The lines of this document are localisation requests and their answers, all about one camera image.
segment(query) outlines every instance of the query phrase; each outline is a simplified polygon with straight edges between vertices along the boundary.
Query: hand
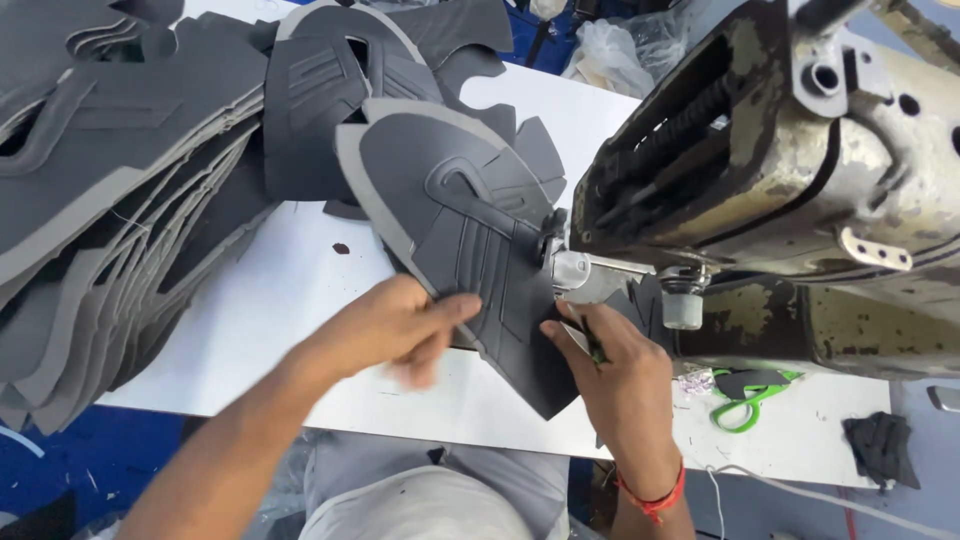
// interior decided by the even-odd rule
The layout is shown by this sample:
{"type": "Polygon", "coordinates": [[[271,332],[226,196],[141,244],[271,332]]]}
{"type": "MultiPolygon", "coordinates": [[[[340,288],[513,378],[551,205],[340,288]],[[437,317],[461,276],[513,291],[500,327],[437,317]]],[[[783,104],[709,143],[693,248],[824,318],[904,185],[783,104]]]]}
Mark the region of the hand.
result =
{"type": "MultiPolygon", "coordinates": [[[[576,320],[568,302],[558,301],[557,308],[576,320]]],[[[540,329],[570,364],[590,422],[630,490],[644,501],[657,501],[673,489],[681,463],[672,432],[670,356],[614,309],[602,304],[574,308],[587,319],[610,363],[597,366],[557,321],[545,321],[540,329]]]]}
{"type": "Polygon", "coordinates": [[[480,298],[458,294],[436,304],[410,276],[379,283],[340,310],[288,357],[310,367],[332,366],[339,378],[392,362],[401,382],[427,388],[436,360],[450,346],[454,328],[480,311],[480,298]]]}

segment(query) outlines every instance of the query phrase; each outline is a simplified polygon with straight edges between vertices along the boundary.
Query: stack of foam pieces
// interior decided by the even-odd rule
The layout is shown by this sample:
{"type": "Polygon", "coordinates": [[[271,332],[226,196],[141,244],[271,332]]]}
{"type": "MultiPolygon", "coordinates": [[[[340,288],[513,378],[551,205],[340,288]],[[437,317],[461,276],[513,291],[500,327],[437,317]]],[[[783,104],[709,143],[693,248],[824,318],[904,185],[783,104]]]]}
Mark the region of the stack of foam pieces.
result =
{"type": "Polygon", "coordinates": [[[500,0],[174,30],[149,1],[12,0],[0,21],[0,419],[63,430],[136,377],[281,201],[369,218],[432,293],[483,296],[461,341],[537,412],[576,397],[536,331],[560,158],[538,118],[460,101],[505,70],[500,0]]]}

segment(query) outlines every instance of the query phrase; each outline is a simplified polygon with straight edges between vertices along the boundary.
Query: white table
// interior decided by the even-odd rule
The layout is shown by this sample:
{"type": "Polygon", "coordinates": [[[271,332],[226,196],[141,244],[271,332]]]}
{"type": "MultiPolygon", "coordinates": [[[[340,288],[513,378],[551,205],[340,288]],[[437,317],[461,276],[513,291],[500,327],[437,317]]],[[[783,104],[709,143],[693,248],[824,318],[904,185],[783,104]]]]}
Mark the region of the white table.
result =
{"type": "MultiPolygon", "coordinates": [[[[218,11],[253,21],[295,6],[278,0],[195,0],[187,14],[218,11]]],[[[518,122],[539,116],[564,161],[570,184],[638,101],[507,64],[495,79],[474,78],[463,100],[482,109],[516,107],[518,122]]],[[[139,377],[98,403],[210,416],[266,374],[280,357],[341,307],[393,270],[369,226],[322,213],[323,203],[285,203],[249,251],[214,278],[184,313],[159,357],[139,377]],[[333,244],[349,247],[338,255],[333,244]]],[[[438,384],[407,393],[379,368],[337,384],[305,425],[552,454],[610,458],[578,399],[543,421],[476,353],[451,350],[438,384]]],[[[867,487],[856,474],[840,420],[890,410],[888,384],[841,375],[809,375],[763,404],[747,433],[726,434],[708,412],[722,400],[674,399],[674,435],[690,467],[728,463],[778,479],[867,487]]]]}

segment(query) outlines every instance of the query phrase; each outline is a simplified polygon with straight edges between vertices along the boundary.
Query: industrial sewing machine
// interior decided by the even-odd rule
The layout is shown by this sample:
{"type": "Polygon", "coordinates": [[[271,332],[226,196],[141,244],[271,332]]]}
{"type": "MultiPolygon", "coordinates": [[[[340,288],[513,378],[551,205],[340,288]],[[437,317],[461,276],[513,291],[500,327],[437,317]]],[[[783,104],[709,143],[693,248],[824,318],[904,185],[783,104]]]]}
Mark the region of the industrial sewing machine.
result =
{"type": "Polygon", "coordinates": [[[865,4],[743,4],[577,185],[569,248],[656,269],[677,359],[960,378],[960,78],[865,4]]]}

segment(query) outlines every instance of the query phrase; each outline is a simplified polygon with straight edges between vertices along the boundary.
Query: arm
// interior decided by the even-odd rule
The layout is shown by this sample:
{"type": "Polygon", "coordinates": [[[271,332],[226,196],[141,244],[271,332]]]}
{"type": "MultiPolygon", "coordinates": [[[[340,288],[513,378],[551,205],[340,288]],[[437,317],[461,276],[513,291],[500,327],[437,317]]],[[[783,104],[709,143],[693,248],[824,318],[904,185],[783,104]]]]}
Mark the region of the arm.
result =
{"type": "Polygon", "coordinates": [[[430,386],[453,328],[479,309],[473,295],[431,306],[407,276],[374,287],[197,431],[133,506],[117,539],[240,538],[277,462],[331,386],[384,361],[408,385],[430,386]]]}
{"type": "MultiPolygon", "coordinates": [[[[573,320],[568,303],[559,301],[557,308],[573,320]]],[[[670,356],[610,307],[578,305],[576,310],[586,317],[610,363],[597,367],[556,321],[547,321],[540,329],[570,364],[590,422],[610,448],[627,486],[643,501],[658,501],[673,489],[682,459],[673,441],[670,356]]],[[[694,538],[685,498],[660,517],[663,524],[655,526],[621,491],[612,540],[694,538]]]]}

